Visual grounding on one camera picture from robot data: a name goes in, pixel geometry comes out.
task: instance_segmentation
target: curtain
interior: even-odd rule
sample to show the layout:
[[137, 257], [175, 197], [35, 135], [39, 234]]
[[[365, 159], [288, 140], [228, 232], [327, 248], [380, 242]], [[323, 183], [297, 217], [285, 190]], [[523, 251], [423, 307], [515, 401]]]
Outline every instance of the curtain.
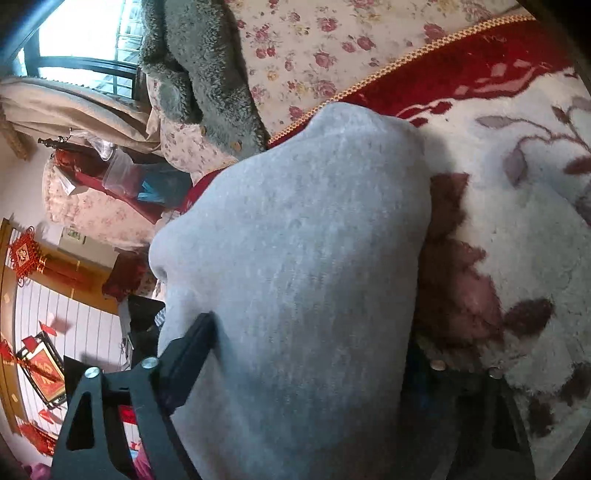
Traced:
[[95, 90], [32, 77], [0, 81], [0, 102], [15, 130], [33, 138], [68, 137], [87, 130], [139, 152], [160, 149], [160, 126], [147, 104]]

